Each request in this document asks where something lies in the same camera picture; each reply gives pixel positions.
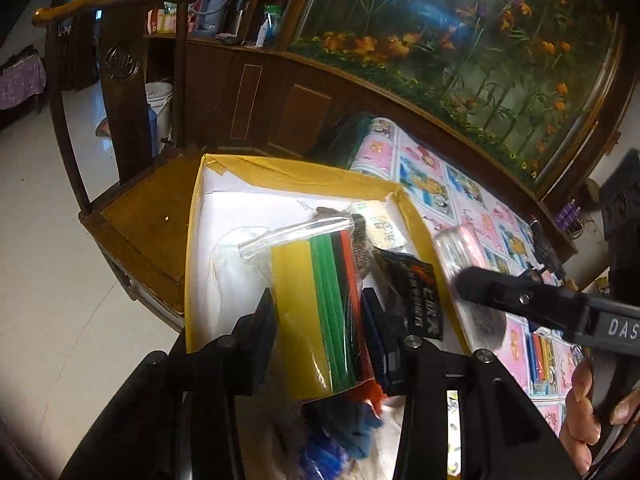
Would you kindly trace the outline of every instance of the pink cartoon tablecloth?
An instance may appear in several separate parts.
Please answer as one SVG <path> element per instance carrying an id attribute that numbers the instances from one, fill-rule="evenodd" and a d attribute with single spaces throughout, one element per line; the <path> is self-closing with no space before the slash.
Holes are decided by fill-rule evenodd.
<path id="1" fill-rule="evenodd" d="M 517 276 L 527 266 L 540 267 L 525 219 L 459 168 L 415 142 L 392 120 L 376 118 L 369 131 L 351 170 L 402 184 L 431 235 L 467 224 L 476 232 L 494 270 Z M 559 284 L 548 272 L 543 278 L 551 285 Z M 495 353 L 558 434 L 577 361 L 572 346 L 558 334 L 534 336 L 525 319 L 507 316 L 506 336 Z"/>

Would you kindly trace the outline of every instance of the black package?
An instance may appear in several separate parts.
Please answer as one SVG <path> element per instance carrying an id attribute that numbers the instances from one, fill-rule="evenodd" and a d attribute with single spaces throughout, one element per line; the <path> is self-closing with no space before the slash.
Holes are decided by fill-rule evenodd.
<path id="1" fill-rule="evenodd" d="M 408 334 L 442 340 L 442 306 L 433 266 L 410 254 L 373 248 L 379 270 L 388 283 L 385 311 L 404 321 Z"/>

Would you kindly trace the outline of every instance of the carved wooden panel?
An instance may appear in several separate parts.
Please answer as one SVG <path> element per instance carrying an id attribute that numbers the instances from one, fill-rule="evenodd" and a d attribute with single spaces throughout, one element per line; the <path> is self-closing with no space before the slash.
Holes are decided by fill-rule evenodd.
<path id="1" fill-rule="evenodd" d="M 141 6 L 104 9 L 100 24 L 100 83 L 120 183 L 151 166 L 151 130 L 142 70 Z"/>
<path id="2" fill-rule="evenodd" d="M 262 65 L 245 63 L 240 78 L 236 105 L 231 119 L 231 138 L 246 140 L 254 113 L 255 98 L 262 76 Z"/>
<path id="3" fill-rule="evenodd" d="M 280 121 L 269 139 L 270 145 L 291 155 L 305 156 L 316 143 L 331 102 L 329 95 L 293 85 Z"/>

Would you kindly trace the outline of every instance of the wooden cabinet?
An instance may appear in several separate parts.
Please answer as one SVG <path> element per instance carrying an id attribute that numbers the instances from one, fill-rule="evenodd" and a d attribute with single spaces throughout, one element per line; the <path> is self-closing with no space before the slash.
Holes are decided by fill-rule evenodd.
<path id="1" fill-rule="evenodd" d="M 190 40 L 186 138 L 210 152 L 304 158 L 320 133 L 358 111 L 389 117 L 528 218 L 558 255 L 575 252 L 549 211 L 468 139 L 391 92 L 294 54 Z"/>
<path id="2" fill-rule="evenodd" d="M 199 43 L 187 46 L 184 127 L 190 144 L 213 149 L 225 135 L 220 125 L 232 59 L 231 50 Z"/>

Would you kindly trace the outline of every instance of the metal screw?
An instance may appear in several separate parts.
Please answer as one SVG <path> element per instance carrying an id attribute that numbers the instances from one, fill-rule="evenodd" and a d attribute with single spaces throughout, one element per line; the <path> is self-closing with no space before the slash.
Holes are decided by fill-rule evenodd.
<path id="1" fill-rule="evenodd" d="M 409 348 L 419 348 L 422 346 L 422 338 L 417 335 L 408 335 L 404 338 L 404 344 Z"/>
<path id="2" fill-rule="evenodd" d="M 476 350 L 476 358 L 483 363 L 491 363 L 495 359 L 495 355 L 491 350 L 487 350 L 486 348 L 481 348 Z"/>

